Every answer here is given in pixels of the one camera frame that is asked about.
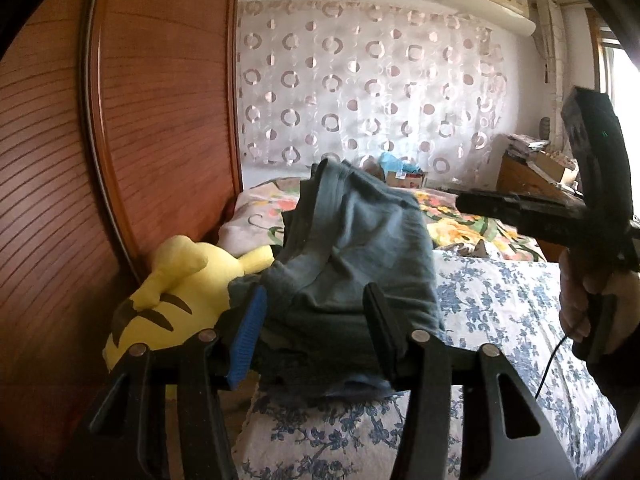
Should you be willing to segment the teal blue shorts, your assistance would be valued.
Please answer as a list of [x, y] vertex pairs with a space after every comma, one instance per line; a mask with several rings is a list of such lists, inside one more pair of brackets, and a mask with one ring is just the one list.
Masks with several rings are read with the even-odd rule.
[[[390, 186], [347, 162], [324, 160], [307, 182], [321, 191], [363, 178]], [[260, 388], [294, 399], [381, 399], [394, 390], [378, 368], [363, 312], [363, 289], [375, 283], [388, 304], [415, 328], [440, 337], [444, 317], [436, 295], [431, 250], [402, 248], [398, 242], [356, 242], [311, 236], [303, 206], [285, 223], [284, 245], [273, 264], [229, 286], [231, 307], [239, 307], [255, 285], [267, 292], [268, 310], [254, 353]]]

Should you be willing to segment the cardboard box on cabinet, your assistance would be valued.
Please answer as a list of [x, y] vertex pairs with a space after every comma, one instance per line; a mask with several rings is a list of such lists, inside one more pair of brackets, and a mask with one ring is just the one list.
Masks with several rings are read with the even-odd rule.
[[534, 156], [534, 164], [553, 181], [561, 184], [572, 185], [578, 175], [576, 160], [562, 152], [539, 151]]

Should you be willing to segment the yellow plush toy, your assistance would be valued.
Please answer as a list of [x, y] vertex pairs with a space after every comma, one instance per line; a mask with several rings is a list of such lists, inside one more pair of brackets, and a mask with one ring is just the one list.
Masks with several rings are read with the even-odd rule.
[[235, 257], [185, 235], [169, 237], [157, 247], [149, 276], [113, 314], [103, 349], [107, 368], [114, 370], [134, 344], [167, 349], [215, 326], [230, 308], [229, 284], [251, 278], [273, 261], [268, 245]]

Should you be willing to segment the wooden window side cabinet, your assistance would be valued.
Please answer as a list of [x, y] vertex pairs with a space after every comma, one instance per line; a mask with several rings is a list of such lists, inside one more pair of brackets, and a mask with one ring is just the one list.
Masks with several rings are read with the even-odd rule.
[[577, 200], [573, 193], [565, 191], [534, 164], [520, 162], [507, 154], [502, 156], [497, 192], [535, 196], [562, 203]]

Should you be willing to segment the stack of papers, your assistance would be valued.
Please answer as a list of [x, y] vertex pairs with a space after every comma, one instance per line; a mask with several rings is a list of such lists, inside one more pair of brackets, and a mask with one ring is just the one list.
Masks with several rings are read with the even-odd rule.
[[543, 151], [549, 144], [549, 140], [536, 139], [525, 134], [511, 133], [506, 136], [509, 145], [506, 154], [521, 159], [529, 160], [536, 153]]

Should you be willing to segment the blue floral bed cover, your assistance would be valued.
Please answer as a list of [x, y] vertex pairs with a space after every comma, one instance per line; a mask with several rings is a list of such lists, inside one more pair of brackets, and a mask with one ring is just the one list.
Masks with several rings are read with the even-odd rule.
[[381, 400], [265, 391], [233, 450], [242, 479], [576, 479], [620, 436], [564, 336], [554, 263], [436, 252], [437, 337], [406, 319], [409, 385]]

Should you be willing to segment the colourful floral blanket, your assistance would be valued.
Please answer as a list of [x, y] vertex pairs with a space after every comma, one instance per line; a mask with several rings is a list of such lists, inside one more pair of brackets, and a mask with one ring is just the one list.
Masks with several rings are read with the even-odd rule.
[[536, 240], [486, 216], [462, 214], [456, 196], [434, 188], [383, 188], [353, 177], [333, 193], [301, 178], [280, 178], [242, 192], [233, 216], [219, 230], [217, 245], [235, 257], [267, 245], [281, 246], [285, 223], [303, 206], [311, 236], [321, 230], [336, 240], [398, 242], [402, 248], [450, 249], [460, 256], [544, 262]]

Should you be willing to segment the cardboard box with blue cloth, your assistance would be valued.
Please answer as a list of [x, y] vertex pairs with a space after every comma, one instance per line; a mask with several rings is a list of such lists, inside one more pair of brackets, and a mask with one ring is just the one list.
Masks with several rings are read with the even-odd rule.
[[419, 167], [384, 152], [378, 158], [384, 182], [393, 188], [423, 188], [426, 173]]

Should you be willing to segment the tied white curtain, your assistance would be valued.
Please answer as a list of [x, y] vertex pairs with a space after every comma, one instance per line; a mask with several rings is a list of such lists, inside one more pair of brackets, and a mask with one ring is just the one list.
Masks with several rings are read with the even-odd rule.
[[548, 83], [551, 84], [550, 141], [559, 150], [563, 146], [564, 126], [564, 70], [566, 63], [565, 25], [559, 3], [555, 0], [536, 0], [539, 30]]

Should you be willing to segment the white air conditioner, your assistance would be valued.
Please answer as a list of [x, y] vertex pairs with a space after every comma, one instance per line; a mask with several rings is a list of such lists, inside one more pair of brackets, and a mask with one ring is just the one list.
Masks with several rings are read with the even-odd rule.
[[529, 17], [527, 0], [442, 0], [446, 6], [466, 12], [508, 32], [530, 37], [536, 24]]

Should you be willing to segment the circle patterned curtain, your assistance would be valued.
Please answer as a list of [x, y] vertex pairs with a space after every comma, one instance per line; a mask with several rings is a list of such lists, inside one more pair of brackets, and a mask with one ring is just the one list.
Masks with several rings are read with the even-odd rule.
[[248, 168], [388, 155], [431, 180], [483, 179], [508, 81], [491, 29], [461, 13], [340, 0], [239, 5]]

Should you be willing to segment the wooden wardrobe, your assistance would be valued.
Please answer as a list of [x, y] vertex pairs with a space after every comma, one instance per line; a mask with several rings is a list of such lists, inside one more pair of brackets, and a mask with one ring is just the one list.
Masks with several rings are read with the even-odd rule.
[[236, 0], [42, 0], [1, 59], [1, 458], [52, 470], [116, 304], [240, 192]]

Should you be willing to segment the window with brown frame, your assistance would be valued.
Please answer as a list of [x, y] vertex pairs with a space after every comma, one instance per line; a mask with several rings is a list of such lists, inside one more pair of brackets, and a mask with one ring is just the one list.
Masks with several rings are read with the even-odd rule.
[[586, 10], [596, 88], [610, 98], [623, 129], [639, 128], [639, 70], [611, 27], [593, 8]]

